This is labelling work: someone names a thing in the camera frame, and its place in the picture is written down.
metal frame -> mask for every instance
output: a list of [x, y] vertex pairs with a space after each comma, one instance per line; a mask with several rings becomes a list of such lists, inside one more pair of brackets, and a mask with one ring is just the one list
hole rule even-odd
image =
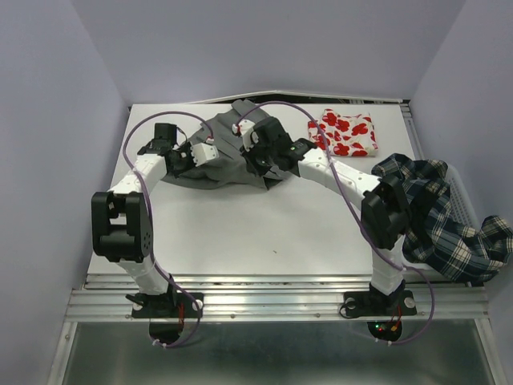
[[67, 364], [70, 359], [73, 341], [77, 331], [76, 322], [65, 322], [59, 337], [57, 350], [55, 351], [54, 362], [50, 369], [47, 385], [61, 385], [66, 375]]
[[[131, 303], [125, 295], [135, 293], [137, 286], [125, 280], [128, 276], [91, 278], [85, 290], [71, 293], [66, 322], [147, 322], [131, 318]], [[175, 279], [186, 290], [205, 295], [203, 322], [345, 322], [338, 314], [344, 293], [367, 290], [370, 281], [368, 276], [175, 276]], [[410, 283], [408, 289], [413, 291], [417, 302], [418, 315], [413, 318], [427, 319], [431, 298], [426, 284]], [[434, 293], [435, 319], [488, 317], [487, 296], [482, 287], [441, 282], [434, 284]]]

gray cloth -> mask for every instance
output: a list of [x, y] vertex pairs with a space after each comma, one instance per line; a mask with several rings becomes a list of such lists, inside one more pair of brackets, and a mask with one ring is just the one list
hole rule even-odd
[[[282, 172], [277, 167], [271, 168], [271, 171], [264, 176], [256, 176], [246, 169], [246, 161], [240, 155], [242, 139], [232, 134], [232, 125], [254, 107], [255, 104], [249, 100], [237, 100], [232, 103], [232, 110], [217, 114], [208, 120], [214, 131], [215, 145], [220, 155], [219, 159], [184, 172], [178, 178], [167, 175], [163, 180], [183, 187], [213, 189], [229, 183], [270, 188], [287, 178], [289, 174]], [[256, 123], [267, 117], [269, 115], [259, 108], [246, 116], [246, 119]], [[201, 124], [201, 129], [195, 132], [189, 140], [192, 144], [203, 143], [209, 135], [209, 130]]]

glass panel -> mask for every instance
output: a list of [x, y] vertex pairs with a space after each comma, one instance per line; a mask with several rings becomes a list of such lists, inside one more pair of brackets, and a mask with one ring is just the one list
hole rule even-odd
[[[423, 322], [405, 324], [403, 338]], [[152, 346], [144, 323], [79, 325], [66, 384], [492, 383], [473, 321], [437, 321], [387, 347], [364, 322], [202, 325], [189, 346]]]

cable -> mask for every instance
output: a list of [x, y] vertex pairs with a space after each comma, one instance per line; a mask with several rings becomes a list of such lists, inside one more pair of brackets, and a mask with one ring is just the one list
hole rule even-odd
[[[195, 118], [195, 119], [198, 119], [201, 123], [203, 123], [207, 129], [210, 131], [210, 136], [212, 138], [214, 138], [214, 131], [212, 130], [212, 127], [210, 126], [210, 124], [208, 124], [208, 122], [206, 120], [204, 120], [203, 118], [199, 117], [198, 115], [194, 115], [190, 112], [181, 112], [181, 111], [165, 111], [165, 112], [159, 112], [157, 114], [154, 114], [154, 115], [150, 115], [149, 117], [147, 117], [146, 119], [143, 119], [141, 120], [140, 122], [138, 122], [134, 127], [133, 129], [128, 133], [127, 135], [127, 138], [125, 139], [125, 142], [123, 144], [123, 149], [122, 149], [122, 153], [123, 153], [123, 158], [125, 159], [125, 162], [128, 164], [128, 167], [130, 167], [130, 169], [134, 172], [135, 176], [137, 177], [137, 179], [139, 180], [140, 184], [141, 184], [141, 189], [143, 190], [143, 196], [144, 196], [144, 201], [146, 202], [146, 208], [147, 208], [147, 214], [148, 214], [148, 217], [150, 219], [150, 225], [151, 227], [153, 228], [153, 209], [151, 207], [151, 202], [150, 202], [150, 193], [149, 191], [147, 190], [147, 186], [146, 184], [144, 183], [144, 178], [143, 176], [140, 174], [140, 172], [135, 169], [134, 167], [134, 164], [130, 161], [130, 159], [128, 158], [128, 155], [127, 155], [127, 147], [128, 147], [128, 142], [130, 141], [130, 139], [133, 137], [134, 133], [143, 125], [145, 124], [146, 122], [148, 122], [149, 120], [152, 120], [154, 118], [158, 118], [159, 116], [165, 116], [165, 115], [183, 115], [183, 116], [190, 116], [192, 118]], [[154, 344], [156, 345], [159, 345], [163, 348], [172, 348], [172, 347], [180, 347], [180, 346], [183, 346], [189, 339], [191, 339], [191, 337], [197, 332], [198, 330], [198, 327], [200, 326], [200, 320], [201, 320], [201, 309], [200, 309], [200, 306], [198, 305], [198, 302], [196, 301], [196, 299], [189, 293], [187, 292], [185, 289], [183, 289], [182, 287], [180, 287], [170, 276], [170, 274], [168, 272], [166, 272], [162, 267], [160, 267], [159, 265], [159, 262], [156, 261], [156, 258], [155, 258], [155, 254], [153, 253], [153, 246], [151, 247], [151, 251], [150, 251], [150, 258], [151, 258], [151, 262], [153, 262], [153, 264], [155, 265], [155, 268], [157, 270], [157, 272], [160, 274], [160, 276], [166, 280], [166, 282], [171, 285], [172, 287], [174, 287], [176, 290], [178, 291], [181, 291], [185, 297], [187, 297], [187, 299], [189, 299], [191, 302], [194, 302], [196, 304], [196, 308], [197, 308], [197, 311], [198, 311], [198, 319], [196, 320], [196, 324], [194, 326], [194, 329], [192, 329], [191, 333], [184, 339], [182, 340], [179, 340], [179, 341], [176, 341], [174, 343], [171, 343], [171, 344], [163, 344], [163, 343], [160, 343], [156, 340], [153, 340]]]
[[364, 239], [369, 243], [371, 249], [384, 261], [386, 262], [388, 265], [392, 266], [393, 268], [395, 268], [396, 270], [399, 270], [399, 271], [402, 271], [403, 270], [403, 267], [406, 267], [407, 270], [412, 270], [414, 271], [415, 273], [417, 273], [418, 275], [420, 275], [422, 277], [422, 279], [424, 281], [426, 281], [426, 284], [429, 288], [429, 291], [430, 291], [430, 295], [431, 295], [431, 311], [430, 311], [430, 315], [429, 315], [429, 318], [427, 319], [427, 322], [426, 322], [426, 325], [424, 325], [424, 327], [415, 335], [413, 335], [412, 337], [410, 338], [407, 338], [405, 340], [402, 340], [402, 341], [397, 341], [397, 342], [392, 342], [394, 345], [402, 345], [404, 343], [408, 343], [410, 341], [413, 341], [415, 340], [416, 338], [420, 337], [420, 335], [422, 335], [426, 329], [429, 327], [429, 325], [431, 324], [431, 322], [433, 321], [433, 315], [434, 315], [434, 291], [433, 291], [433, 286], [431, 285], [431, 282], [430, 280], [426, 277], [426, 275], [420, 270], [420, 269], [417, 269], [415, 267], [412, 267], [412, 266], [402, 266], [402, 265], [397, 265], [396, 263], [392, 262], [389, 258], [387, 258], [381, 251], [380, 249], [378, 249], [378, 247], [376, 247], [374, 245], [374, 243], [371, 241], [370, 239], [370, 236], [369, 234], [367, 233], [366, 229], [363, 227], [363, 224], [362, 224], [362, 221], [360, 221], [360, 218], [359, 216], [357, 215], [356, 211], [354, 210], [353, 206], [351, 205], [351, 202], [349, 200], [349, 198], [347, 197], [347, 194], [345, 193], [344, 191], [344, 188], [342, 187], [342, 183], [340, 181], [340, 178], [338, 177], [338, 174], [337, 174], [337, 170], [335, 168], [335, 165], [332, 161], [332, 156], [331, 154], [329, 153], [329, 145], [328, 145], [328, 141], [326, 139], [326, 135], [324, 133], [324, 131], [322, 131], [321, 127], [319, 126], [319, 123], [304, 109], [304, 108], [301, 108], [299, 106], [297, 106], [296, 104], [292, 104], [292, 103], [288, 103], [288, 102], [281, 102], [281, 101], [270, 101], [270, 102], [263, 102], [261, 104], [259, 104], [258, 106], [255, 106], [254, 108], [252, 108], [251, 110], [249, 110], [248, 112], [246, 112], [245, 114], [243, 114], [241, 116], [241, 118], [237, 121], [236, 125], [238, 126], [239, 123], [247, 116], [249, 115], [251, 112], [255, 111], [257, 108], [260, 108], [260, 107], [263, 107], [263, 106], [266, 106], [266, 105], [270, 105], [270, 104], [281, 104], [281, 105], [284, 105], [284, 106], [288, 106], [288, 107], [292, 107], [292, 108], [295, 108], [297, 109], [298, 111], [302, 112], [303, 114], [305, 114], [309, 120], [311, 122], [313, 122], [315, 124], [315, 127], [317, 128], [317, 132], [319, 133], [319, 135], [321, 135], [322, 137], [322, 140], [324, 142], [324, 145], [325, 145], [325, 153], [326, 153], [326, 157], [328, 158], [328, 161], [329, 161], [329, 167], [331, 168], [331, 171], [333, 173], [333, 177], [335, 179], [335, 183], [337, 184], [337, 187], [340, 191], [340, 194], [342, 196], [342, 198], [344, 199], [344, 202], [345, 204], [347, 205], [349, 211], [351, 212], [351, 215], [353, 216], [354, 220], [356, 221], [358, 227], [360, 228], [360, 231], [362, 232], [362, 236], [364, 237]]

white arm segment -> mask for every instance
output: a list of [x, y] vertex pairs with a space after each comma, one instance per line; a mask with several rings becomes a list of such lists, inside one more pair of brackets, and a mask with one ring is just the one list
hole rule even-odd
[[[137, 156], [134, 167], [143, 177], [148, 193], [151, 193], [157, 182], [167, 174], [166, 160], [156, 154], [144, 154]], [[114, 194], [141, 193], [141, 184], [130, 170], [127, 175], [113, 188]], [[168, 291], [168, 282], [160, 276], [151, 258], [145, 257], [143, 263], [121, 260], [117, 263], [135, 281], [142, 294], [159, 295]]]
[[[164, 178], [168, 173], [166, 169], [166, 160], [163, 156], [157, 154], [144, 154], [137, 156], [134, 163], [134, 168], [139, 171], [139, 174], [144, 179], [147, 191], [155, 188], [157, 182]], [[135, 176], [134, 172], [130, 170], [127, 175], [111, 190], [114, 194], [128, 194], [131, 192], [141, 193], [141, 183]]]
[[[360, 172], [338, 160], [333, 159], [342, 183], [344, 193], [358, 210], [362, 209], [363, 193], [372, 191], [379, 185], [379, 178], [374, 175]], [[315, 148], [305, 154], [305, 158], [298, 163], [299, 176], [322, 184], [326, 188], [340, 194], [333, 172], [329, 166], [328, 158], [323, 150]], [[380, 249], [396, 265], [402, 265], [402, 239], [395, 243], [392, 250]], [[384, 262], [374, 251], [372, 252], [372, 279], [371, 285], [384, 295], [393, 293], [402, 282], [402, 271], [394, 269]]]

